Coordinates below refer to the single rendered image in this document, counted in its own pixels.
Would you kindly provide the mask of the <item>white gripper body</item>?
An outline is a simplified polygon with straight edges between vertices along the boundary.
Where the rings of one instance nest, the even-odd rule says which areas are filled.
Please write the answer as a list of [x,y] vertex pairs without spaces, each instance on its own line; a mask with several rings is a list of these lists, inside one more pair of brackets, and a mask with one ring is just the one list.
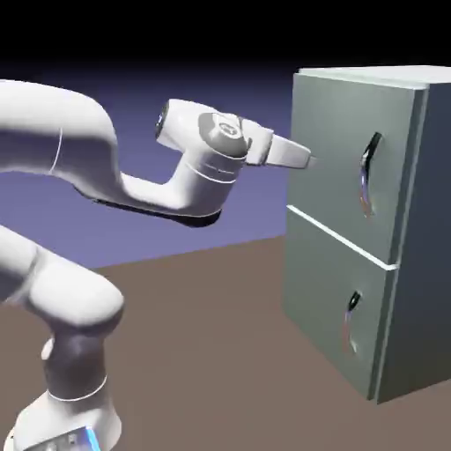
[[285,137],[274,135],[266,164],[291,169],[305,169],[311,158],[311,151]]

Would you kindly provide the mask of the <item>tall grey-green cabinet door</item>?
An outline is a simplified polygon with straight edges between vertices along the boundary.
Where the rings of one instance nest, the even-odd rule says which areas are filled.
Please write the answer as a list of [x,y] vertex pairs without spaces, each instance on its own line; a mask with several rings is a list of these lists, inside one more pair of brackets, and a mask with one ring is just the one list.
[[[294,171],[288,203],[357,248],[395,264],[399,222],[427,89],[298,75],[292,102],[292,138],[317,163]],[[360,200],[359,162],[375,132],[371,161],[371,216]]]

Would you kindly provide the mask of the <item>short grey-green cabinet door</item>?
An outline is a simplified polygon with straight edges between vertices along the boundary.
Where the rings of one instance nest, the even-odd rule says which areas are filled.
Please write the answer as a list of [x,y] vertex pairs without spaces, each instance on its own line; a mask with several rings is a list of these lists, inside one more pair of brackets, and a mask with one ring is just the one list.
[[[283,306],[310,343],[365,398],[374,396],[386,320],[397,267],[359,251],[315,219],[290,206],[285,236]],[[355,355],[344,349],[344,311],[354,291]]]

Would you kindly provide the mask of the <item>grey-green painted cabinet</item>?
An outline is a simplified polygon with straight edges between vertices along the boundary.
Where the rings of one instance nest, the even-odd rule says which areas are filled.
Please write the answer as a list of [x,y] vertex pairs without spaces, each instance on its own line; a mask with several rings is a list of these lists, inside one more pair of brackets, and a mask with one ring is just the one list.
[[451,68],[302,69],[298,75],[427,89],[399,222],[397,267],[374,396],[385,403],[451,379]]

